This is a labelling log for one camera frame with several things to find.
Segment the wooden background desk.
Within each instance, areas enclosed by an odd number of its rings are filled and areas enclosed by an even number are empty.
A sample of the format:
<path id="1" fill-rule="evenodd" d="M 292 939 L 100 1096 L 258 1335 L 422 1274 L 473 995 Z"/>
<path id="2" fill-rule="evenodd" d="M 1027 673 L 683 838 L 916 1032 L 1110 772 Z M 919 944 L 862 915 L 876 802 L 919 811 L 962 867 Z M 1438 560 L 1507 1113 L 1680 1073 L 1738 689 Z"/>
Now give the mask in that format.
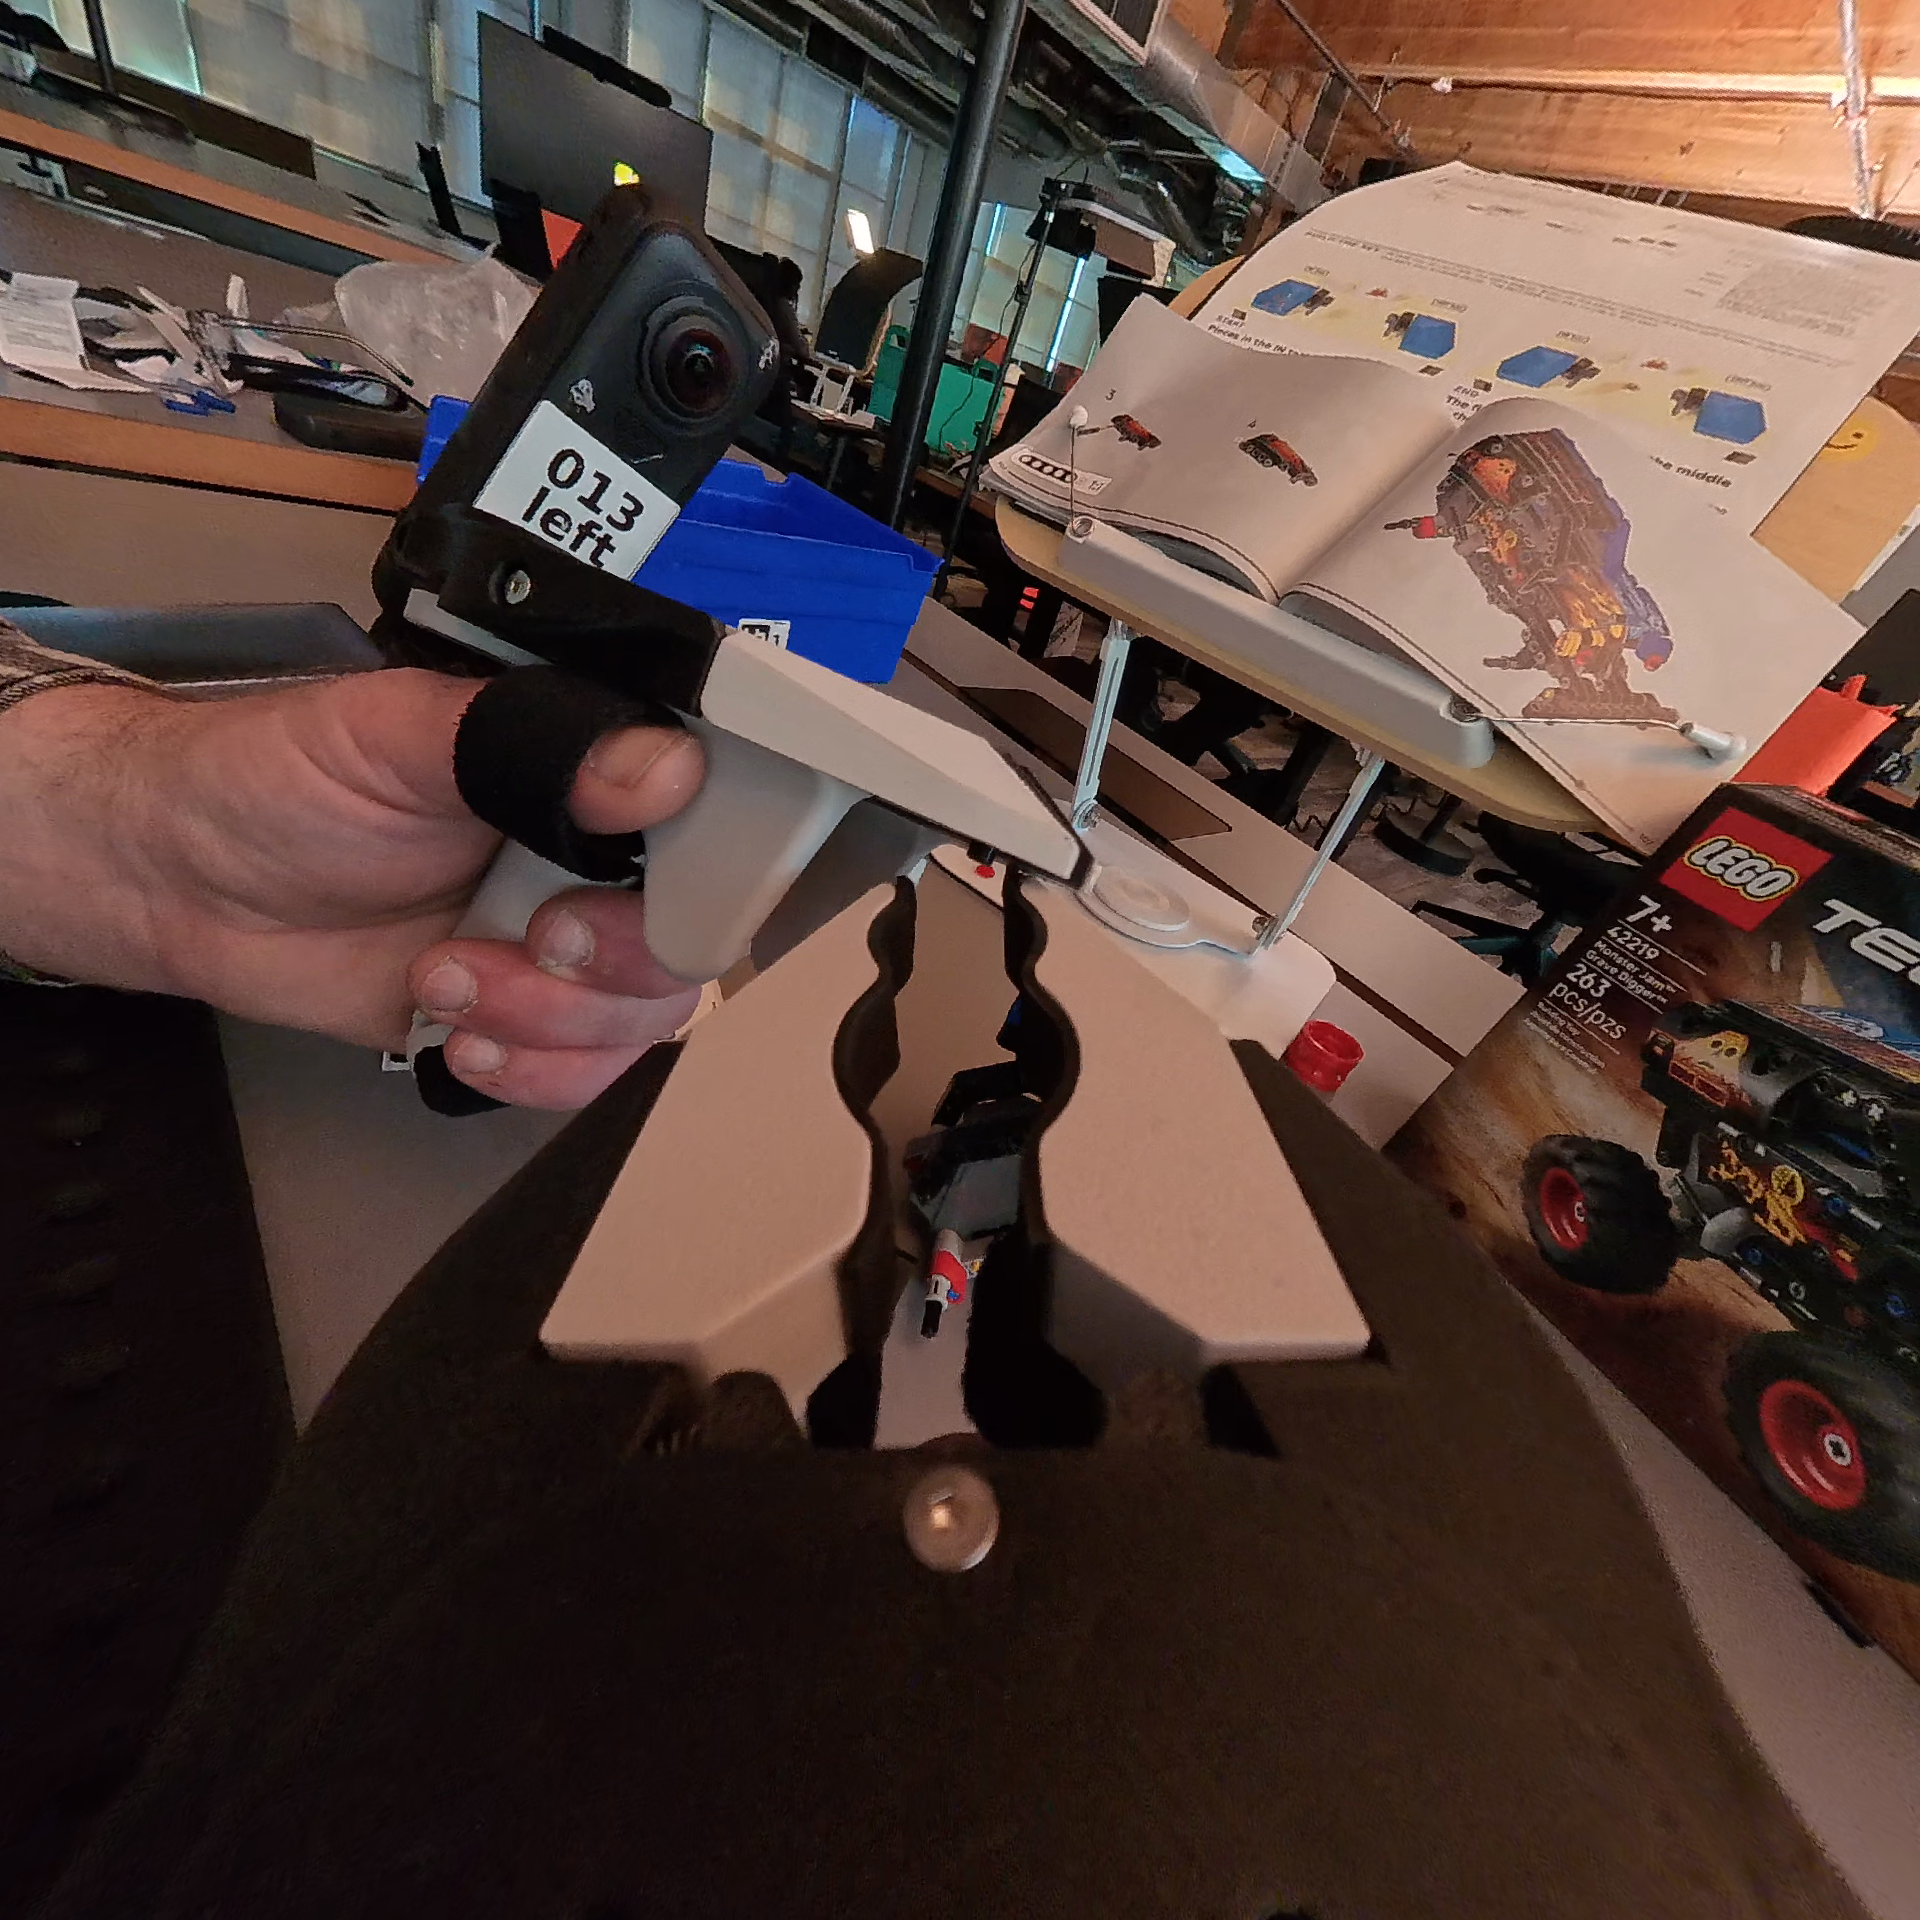
<path id="1" fill-rule="evenodd" d="M 466 249 L 374 202 L 267 163 L 129 128 L 8 83 L 4 267 L 63 274 L 177 307 L 220 308 L 247 284 L 265 320 L 330 296 L 366 258 L 440 266 Z M 63 392 L 4 374 L 8 458 L 159 475 L 226 491 L 395 512 L 415 470 L 312 448 L 282 433 L 272 401 L 184 416 L 134 394 Z"/>

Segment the orange storage bin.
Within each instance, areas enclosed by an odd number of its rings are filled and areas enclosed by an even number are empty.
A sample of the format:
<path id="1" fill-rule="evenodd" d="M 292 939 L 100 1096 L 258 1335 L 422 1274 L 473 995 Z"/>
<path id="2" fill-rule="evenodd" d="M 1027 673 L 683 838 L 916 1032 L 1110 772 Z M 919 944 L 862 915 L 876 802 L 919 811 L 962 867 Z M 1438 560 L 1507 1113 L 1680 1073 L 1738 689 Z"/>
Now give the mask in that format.
<path id="1" fill-rule="evenodd" d="M 1762 744 L 1738 785 L 1768 785 L 1824 799 L 1899 718 L 1898 707 L 1863 699 L 1866 676 L 1818 686 Z"/>

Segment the toy truck set box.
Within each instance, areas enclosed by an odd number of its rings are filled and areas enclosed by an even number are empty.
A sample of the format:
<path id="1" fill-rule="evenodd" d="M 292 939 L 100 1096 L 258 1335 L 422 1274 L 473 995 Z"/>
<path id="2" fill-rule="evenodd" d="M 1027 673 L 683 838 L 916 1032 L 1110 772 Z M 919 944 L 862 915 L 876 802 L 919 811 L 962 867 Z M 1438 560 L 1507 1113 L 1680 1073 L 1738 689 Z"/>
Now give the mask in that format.
<path id="1" fill-rule="evenodd" d="M 1729 785 L 1390 1154 L 1918 1667 L 1915 842 Z"/>

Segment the black monitor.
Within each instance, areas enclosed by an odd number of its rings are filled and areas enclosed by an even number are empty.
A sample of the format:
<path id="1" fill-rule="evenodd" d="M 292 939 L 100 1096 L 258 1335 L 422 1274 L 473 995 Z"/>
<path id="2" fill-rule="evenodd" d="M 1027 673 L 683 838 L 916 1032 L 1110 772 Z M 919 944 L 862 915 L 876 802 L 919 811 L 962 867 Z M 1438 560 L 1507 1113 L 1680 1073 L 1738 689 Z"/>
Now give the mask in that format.
<path id="1" fill-rule="evenodd" d="M 705 230 L 714 137 L 700 122 L 478 18 L 481 179 L 574 222 L 616 183 L 638 180 L 660 212 Z"/>

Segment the blue storage bin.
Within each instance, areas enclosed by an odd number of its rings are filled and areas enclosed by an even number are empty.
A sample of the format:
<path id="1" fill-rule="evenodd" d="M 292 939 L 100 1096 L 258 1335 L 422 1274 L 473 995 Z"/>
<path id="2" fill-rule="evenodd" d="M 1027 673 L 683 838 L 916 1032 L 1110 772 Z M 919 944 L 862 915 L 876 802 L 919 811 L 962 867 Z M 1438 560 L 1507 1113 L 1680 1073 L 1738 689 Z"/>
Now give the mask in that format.
<path id="1" fill-rule="evenodd" d="M 867 683 L 888 683 L 938 560 L 800 475 L 720 462 L 676 505 L 552 401 L 481 484 L 481 515 Z"/>

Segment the grey desk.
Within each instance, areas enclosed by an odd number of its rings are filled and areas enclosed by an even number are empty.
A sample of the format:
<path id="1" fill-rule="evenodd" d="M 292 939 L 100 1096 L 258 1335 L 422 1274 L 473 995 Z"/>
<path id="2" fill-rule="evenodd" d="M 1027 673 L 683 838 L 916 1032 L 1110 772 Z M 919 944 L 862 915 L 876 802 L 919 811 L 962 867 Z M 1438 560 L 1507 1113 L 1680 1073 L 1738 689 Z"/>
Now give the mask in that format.
<path id="1" fill-rule="evenodd" d="M 83 608 L 332 603 L 359 624 L 376 515 L 39 464 L 2 470 L 4 588 Z M 556 1113 L 430 1143 L 368 1052 L 225 1019 L 286 1382 L 300 1423 L 419 1266 L 535 1150 Z M 1918 1915 L 1915 1682 L 1859 1649 L 1785 1553 L 1646 1415 L 1547 1334 L 1612 1433 L 1762 1759 L 1874 1915 Z"/>

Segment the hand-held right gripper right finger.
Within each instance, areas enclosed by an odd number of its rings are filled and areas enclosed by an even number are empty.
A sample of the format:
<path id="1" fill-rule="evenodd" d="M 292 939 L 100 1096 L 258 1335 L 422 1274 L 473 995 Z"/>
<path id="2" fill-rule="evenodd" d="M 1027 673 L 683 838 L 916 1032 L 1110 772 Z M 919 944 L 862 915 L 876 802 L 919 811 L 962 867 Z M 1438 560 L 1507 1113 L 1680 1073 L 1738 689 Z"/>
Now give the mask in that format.
<path id="1" fill-rule="evenodd" d="M 1064 1046 L 1023 1176 L 1048 1342 L 1087 1374 L 1363 1353 L 1369 1328 L 1217 1022 L 1050 881 L 1009 878 L 1004 930 Z"/>

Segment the crumpled clear plastic bag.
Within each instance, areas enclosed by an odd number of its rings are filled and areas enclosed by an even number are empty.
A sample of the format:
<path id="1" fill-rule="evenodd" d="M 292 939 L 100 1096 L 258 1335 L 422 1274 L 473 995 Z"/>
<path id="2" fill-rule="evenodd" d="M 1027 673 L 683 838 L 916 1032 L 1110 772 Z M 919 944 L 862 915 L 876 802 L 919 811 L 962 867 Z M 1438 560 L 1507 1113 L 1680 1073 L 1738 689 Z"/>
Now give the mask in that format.
<path id="1" fill-rule="evenodd" d="M 404 374 L 422 401 L 473 401 L 537 288 L 494 256 L 440 267 L 374 260 L 338 276 L 334 298 L 351 336 Z"/>

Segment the building instruction booklet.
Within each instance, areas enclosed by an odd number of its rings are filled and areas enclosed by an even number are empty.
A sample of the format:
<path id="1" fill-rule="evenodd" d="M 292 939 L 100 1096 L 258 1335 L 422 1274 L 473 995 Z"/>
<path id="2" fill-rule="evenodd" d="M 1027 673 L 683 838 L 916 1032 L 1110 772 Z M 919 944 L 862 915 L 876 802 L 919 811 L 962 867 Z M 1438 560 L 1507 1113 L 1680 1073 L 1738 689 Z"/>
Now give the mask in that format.
<path id="1" fill-rule="evenodd" d="M 1091 374 L 992 462 L 1028 512 L 1094 515 L 1292 608 L 1378 610 L 1462 691 L 1526 720 L 1674 723 L 1715 632 L 1675 550 L 1705 515 L 1612 426 L 1553 401 L 1465 424 L 1380 364 L 1219 342 L 1131 307 Z"/>

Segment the flame-printed toy truck model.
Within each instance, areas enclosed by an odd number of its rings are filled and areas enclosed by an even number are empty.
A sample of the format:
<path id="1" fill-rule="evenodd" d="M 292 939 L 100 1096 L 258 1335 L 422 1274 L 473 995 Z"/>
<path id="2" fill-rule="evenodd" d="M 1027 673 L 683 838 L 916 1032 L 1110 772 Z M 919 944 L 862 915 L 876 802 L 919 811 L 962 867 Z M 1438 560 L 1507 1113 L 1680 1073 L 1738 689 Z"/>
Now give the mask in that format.
<path id="1" fill-rule="evenodd" d="M 899 1294 L 922 1338 L 938 1338 L 990 1292 L 990 1353 L 1036 1353 L 1046 1280 L 1036 1233 L 1025 1225 L 1025 1154 L 1040 1137 L 1064 1054 L 1033 992 L 1020 990 L 998 1036 L 1001 1057 L 946 1086 L 930 1130 L 903 1154 L 905 1201 L 919 1260 Z"/>

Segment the person's left hand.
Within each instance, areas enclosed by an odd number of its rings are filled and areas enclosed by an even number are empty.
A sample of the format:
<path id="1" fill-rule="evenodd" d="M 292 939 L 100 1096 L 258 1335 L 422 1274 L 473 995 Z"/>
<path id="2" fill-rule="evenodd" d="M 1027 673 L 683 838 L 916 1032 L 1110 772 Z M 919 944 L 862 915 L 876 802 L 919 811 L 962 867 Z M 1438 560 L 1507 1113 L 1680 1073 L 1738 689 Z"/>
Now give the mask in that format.
<path id="1" fill-rule="evenodd" d="M 452 783 L 475 691 L 38 691 L 2 720 L 4 956 L 361 1048 L 443 1025 L 468 1089 L 578 1112 L 702 992 L 655 961 L 638 894 L 564 891 L 516 942 L 456 932 L 497 851 Z"/>

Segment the dark perforated panel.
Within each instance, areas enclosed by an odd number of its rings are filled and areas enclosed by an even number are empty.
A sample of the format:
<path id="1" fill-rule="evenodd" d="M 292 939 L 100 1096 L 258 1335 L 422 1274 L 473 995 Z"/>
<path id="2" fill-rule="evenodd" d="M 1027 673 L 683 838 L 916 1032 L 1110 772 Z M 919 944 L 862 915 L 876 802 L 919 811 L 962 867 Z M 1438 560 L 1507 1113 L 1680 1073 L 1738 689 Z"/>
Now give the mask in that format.
<path id="1" fill-rule="evenodd" d="M 214 1015 L 2 990 L 2 1902 L 139 1764 L 292 1442 Z"/>

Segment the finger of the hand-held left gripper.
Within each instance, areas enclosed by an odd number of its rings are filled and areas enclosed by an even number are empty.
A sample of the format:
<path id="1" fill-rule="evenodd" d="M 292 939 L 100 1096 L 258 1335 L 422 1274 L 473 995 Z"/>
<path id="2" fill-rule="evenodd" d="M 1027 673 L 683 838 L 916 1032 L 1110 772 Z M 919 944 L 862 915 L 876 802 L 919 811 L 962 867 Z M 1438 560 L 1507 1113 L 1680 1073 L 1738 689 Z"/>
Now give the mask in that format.
<path id="1" fill-rule="evenodd" d="M 1076 883 L 1088 867 L 1067 818 L 990 740 L 769 641 L 720 639 L 700 716 L 1036 874 Z"/>

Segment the white book stand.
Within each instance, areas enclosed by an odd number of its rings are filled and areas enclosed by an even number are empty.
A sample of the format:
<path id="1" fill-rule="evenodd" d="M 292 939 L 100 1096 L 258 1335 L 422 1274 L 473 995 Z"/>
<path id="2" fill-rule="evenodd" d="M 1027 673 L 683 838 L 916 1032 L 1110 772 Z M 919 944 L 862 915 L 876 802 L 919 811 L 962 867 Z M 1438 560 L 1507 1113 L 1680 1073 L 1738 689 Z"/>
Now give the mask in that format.
<path id="1" fill-rule="evenodd" d="M 1066 599 L 1212 667 L 1316 728 L 1511 825 L 1603 833 L 1648 852 L 1745 769 L 1831 667 L 1862 624 L 1827 595 L 1868 578 L 1915 529 L 1915 426 L 1879 401 L 1856 407 L 1788 499 L 1768 539 L 1715 515 L 1675 550 L 1682 586 L 1729 641 L 1707 689 L 1674 723 L 1540 716 L 1455 686 L 1378 610 L 1300 588 L 1294 607 L 1219 580 L 1094 515 L 1028 512 L 1004 482 L 988 505 L 1009 563 Z"/>

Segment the printed instruction sheet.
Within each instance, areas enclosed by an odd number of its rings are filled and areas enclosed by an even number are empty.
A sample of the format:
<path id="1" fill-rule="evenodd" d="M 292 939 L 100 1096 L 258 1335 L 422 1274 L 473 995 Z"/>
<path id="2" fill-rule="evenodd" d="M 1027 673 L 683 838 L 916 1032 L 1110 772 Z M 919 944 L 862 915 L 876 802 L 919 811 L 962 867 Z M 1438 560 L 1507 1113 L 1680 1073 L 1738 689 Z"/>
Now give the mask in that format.
<path id="1" fill-rule="evenodd" d="M 1456 416 L 1599 416 L 1754 531 L 1914 342 L 1918 267 L 1452 163 L 1307 212 L 1195 320 L 1384 359 Z"/>

